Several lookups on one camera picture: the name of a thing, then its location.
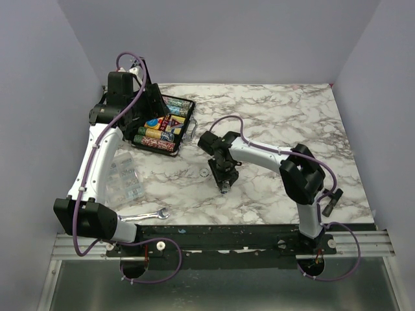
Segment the blue white poker chip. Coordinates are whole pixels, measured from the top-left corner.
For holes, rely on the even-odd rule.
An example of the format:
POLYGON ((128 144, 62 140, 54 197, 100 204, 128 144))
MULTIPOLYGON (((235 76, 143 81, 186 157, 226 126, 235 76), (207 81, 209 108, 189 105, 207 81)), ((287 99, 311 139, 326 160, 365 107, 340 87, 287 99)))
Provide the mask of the blue white poker chip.
POLYGON ((228 184, 223 184, 220 188, 220 192, 222 194, 226 194, 230 190, 230 186, 228 184))
POLYGON ((203 176, 203 177, 206 177, 206 176, 208 176, 208 175, 209 175, 209 171, 208 171, 206 168, 203 168, 203 169, 200 171, 200 175, 201 175, 201 176, 203 176))

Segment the black poker set case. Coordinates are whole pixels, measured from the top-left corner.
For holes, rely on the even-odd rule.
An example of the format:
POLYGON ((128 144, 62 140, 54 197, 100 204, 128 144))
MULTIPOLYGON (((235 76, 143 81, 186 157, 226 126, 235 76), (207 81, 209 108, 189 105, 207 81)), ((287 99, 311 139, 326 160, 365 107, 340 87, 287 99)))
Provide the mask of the black poker set case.
POLYGON ((125 131, 123 140, 140 150, 176 157, 182 144, 195 136, 198 126, 198 121, 195 119, 196 102, 171 95, 161 97, 170 113, 147 122, 137 122, 137 127, 125 131), (185 119, 179 135, 166 131, 172 116, 185 119))

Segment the red triangular dealer button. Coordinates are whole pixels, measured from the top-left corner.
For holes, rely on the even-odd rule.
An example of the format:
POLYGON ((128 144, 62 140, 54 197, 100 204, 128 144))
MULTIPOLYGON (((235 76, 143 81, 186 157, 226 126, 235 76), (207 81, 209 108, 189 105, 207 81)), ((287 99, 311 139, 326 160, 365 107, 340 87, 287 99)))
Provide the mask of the red triangular dealer button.
POLYGON ((179 135, 184 126, 184 122, 184 118, 172 116, 166 127, 166 131, 175 135, 179 135))

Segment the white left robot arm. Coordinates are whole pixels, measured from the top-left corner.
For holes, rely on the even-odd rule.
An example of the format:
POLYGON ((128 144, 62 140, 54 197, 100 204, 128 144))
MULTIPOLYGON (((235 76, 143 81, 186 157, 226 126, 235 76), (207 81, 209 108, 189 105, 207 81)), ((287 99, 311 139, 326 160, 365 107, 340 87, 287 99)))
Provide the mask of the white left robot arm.
POLYGON ((140 254, 144 246, 138 226, 122 221, 105 205, 106 178, 123 138, 118 122, 131 112, 145 89, 141 86, 134 92, 132 73, 116 71, 113 75, 115 82, 108 84, 106 104, 91 114, 88 145, 77 178, 67 196, 56 199, 53 205, 56 217, 72 237, 80 256, 85 253, 79 249, 79 237, 118 242, 130 256, 140 254))

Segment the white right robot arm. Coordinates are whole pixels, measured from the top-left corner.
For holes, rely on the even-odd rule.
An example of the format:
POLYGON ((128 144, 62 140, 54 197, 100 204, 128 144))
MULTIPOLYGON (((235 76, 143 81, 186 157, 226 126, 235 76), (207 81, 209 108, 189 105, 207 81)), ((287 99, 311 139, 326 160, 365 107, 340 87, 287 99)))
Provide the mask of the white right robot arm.
POLYGON ((307 254, 320 249, 323 227, 317 200, 323 194, 326 175, 308 147, 297 144, 278 150, 267 144, 247 143, 237 132, 219 137, 210 131, 201 135, 198 147, 211 156, 208 165, 222 193, 237 181, 237 167, 244 162, 278 173, 287 196, 297 205, 299 248, 307 254))

